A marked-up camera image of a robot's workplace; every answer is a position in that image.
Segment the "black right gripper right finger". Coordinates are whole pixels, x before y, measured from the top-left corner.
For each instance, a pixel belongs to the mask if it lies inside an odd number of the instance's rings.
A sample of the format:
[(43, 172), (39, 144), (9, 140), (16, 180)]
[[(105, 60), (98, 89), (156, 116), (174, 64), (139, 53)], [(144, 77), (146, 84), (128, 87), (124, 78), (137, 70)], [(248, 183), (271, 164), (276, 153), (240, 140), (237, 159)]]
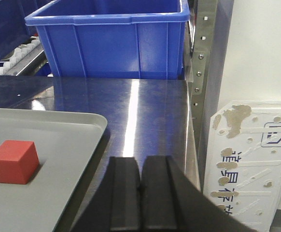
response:
[(148, 156), (141, 175), (144, 232), (250, 232), (227, 216), (183, 174), (170, 156)]

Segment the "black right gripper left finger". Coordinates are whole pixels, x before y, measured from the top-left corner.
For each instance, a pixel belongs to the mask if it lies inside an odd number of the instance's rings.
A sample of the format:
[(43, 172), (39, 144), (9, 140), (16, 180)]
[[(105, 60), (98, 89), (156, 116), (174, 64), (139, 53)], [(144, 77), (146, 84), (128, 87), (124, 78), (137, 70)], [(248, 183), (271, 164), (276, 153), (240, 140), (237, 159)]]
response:
[(100, 186), (73, 232), (139, 232), (140, 174), (134, 158), (110, 157)]

